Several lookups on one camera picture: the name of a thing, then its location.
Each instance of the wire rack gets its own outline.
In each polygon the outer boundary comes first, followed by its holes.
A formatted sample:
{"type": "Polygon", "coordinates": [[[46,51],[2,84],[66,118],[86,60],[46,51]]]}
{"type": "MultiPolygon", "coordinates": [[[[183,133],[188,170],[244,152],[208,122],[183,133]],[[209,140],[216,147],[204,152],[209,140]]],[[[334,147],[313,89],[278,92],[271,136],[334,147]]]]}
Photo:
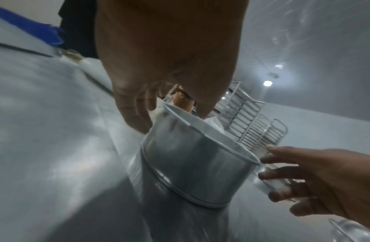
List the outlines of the wire rack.
{"type": "Polygon", "coordinates": [[[260,114],[247,133],[240,138],[239,143],[260,158],[269,154],[266,145],[277,146],[288,131],[287,126],[278,119],[269,120],[260,114]]]}
{"type": "Polygon", "coordinates": [[[241,82],[232,82],[225,96],[209,115],[217,116],[224,130],[236,141],[247,133],[250,124],[265,104],[252,99],[239,87],[240,84],[241,82]]]}

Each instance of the dark clothing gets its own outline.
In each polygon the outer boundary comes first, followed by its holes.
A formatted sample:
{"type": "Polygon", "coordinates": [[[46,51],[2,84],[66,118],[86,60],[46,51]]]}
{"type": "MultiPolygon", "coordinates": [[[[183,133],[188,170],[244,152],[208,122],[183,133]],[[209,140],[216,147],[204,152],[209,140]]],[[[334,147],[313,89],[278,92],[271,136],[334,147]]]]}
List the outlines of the dark clothing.
{"type": "Polygon", "coordinates": [[[96,11],[96,0],[65,0],[58,13],[62,18],[60,27],[66,32],[61,36],[64,49],[73,49],[84,57],[98,59],[94,41],[96,11]]]}

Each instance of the white wall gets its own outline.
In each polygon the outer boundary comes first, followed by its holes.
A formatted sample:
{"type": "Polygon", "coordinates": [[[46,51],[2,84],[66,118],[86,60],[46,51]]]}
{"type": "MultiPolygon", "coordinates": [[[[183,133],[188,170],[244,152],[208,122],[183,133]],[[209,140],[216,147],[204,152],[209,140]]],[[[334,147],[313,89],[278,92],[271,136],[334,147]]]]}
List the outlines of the white wall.
{"type": "Polygon", "coordinates": [[[0,7],[31,20],[59,26],[58,11],[64,0],[0,0],[0,7]]]}
{"type": "Polygon", "coordinates": [[[370,122],[266,103],[261,114],[289,128],[281,146],[339,148],[370,155],[370,122]]]}

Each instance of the white ceiling panel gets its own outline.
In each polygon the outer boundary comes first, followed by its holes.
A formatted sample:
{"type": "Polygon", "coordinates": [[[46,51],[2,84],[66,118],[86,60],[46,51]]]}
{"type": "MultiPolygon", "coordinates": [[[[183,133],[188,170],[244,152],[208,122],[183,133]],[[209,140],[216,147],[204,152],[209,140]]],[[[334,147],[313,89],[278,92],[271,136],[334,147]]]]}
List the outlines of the white ceiling panel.
{"type": "Polygon", "coordinates": [[[370,0],[252,0],[235,79],[266,102],[370,120],[370,0]]]}

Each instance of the ceiling light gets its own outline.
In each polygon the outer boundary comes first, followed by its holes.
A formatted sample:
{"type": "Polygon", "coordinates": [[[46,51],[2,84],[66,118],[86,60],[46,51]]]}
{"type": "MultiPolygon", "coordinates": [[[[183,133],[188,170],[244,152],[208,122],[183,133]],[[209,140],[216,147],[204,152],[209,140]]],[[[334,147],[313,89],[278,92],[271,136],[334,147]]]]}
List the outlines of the ceiling light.
{"type": "Polygon", "coordinates": [[[263,85],[265,86],[265,87],[271,87],[271,85],[273,84],[273,82],[272,81],[265,81],[264,83],[263,83],[263,85]]]}

